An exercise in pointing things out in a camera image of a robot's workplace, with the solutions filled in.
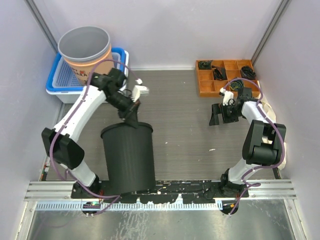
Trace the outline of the black plastic bucket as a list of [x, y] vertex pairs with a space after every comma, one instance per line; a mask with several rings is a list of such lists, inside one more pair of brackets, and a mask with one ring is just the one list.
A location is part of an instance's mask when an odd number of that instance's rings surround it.
[[155, 187], [153, 128], [150, 124], [139, 122], [137, 128], [124, 122], [113, 124], [104, 128], [100, 137], [114, 194]]

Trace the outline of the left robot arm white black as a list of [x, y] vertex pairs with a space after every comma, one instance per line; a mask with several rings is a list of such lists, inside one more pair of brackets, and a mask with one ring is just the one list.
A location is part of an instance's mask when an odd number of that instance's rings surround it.
[[98, 176], [86, 164], [85, 152], [77, 142], [84, 126], [103, 102], [116, 108], [119, 118], [126, 124], [138, 127], [139, 98], [145, 87], [137, 78], [131, 95], [125, 96], [120, 93], [125, 79], [124, 73], [117, 68], [112, 68], [108, 74], [91, 72], [82, 93], [64, 118], [52, 129], [45, 128], [41, 133], [50, 166], [55, 168], [59, 164], [65, 168], [88, 198], [99, 198], [101, 187]]

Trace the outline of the orange plastic bucket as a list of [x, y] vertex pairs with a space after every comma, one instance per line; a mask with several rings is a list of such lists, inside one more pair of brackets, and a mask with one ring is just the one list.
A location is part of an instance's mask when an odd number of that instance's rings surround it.
[[[112, 47], [109, 46], [106, 52], [104, 52], [101, 56], [99, 56], [96, 59], [92, 60], [85, 60], [84, 62], [76, 62], [71, 61], [64, 57], [64, 60], [67, 62], [67, 64], [71, 67], [71, 70], [77, 77], [78, 81], [81, 85], [86, 85], [88, 76], [91, 73], [94, 66], [101, 60], [112, 60]], [[115, 66], [115, 64], [112, 61], [104, 61], [99, 64], [93, 71], [94, 73], [98, 74], [108, 74], [109, 71]]]

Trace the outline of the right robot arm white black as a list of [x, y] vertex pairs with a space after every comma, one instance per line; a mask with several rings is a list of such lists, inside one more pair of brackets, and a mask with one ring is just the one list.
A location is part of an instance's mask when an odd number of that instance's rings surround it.
[[221, 175], [219, 191], [225, 197], [242, 193], [249, 186], [247, 179], [256, 171], [275, 168], [284, 160], [286, 127], [271, 120], [251, 88], [243, 87], [234, 94], [221, 88], [222, 103], [211, 106], [210, 126], [238, 122], [240, 117], [249, 123], [239, 162]]

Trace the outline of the grey plastic bucket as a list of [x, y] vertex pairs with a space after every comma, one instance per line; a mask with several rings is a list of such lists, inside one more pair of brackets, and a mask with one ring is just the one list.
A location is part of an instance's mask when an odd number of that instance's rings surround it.
[[107, 53], [111, 47], [109, 33], [97, 26], [69, 30], [58, 41], [58, 52], [72, 62], [89, 62]]

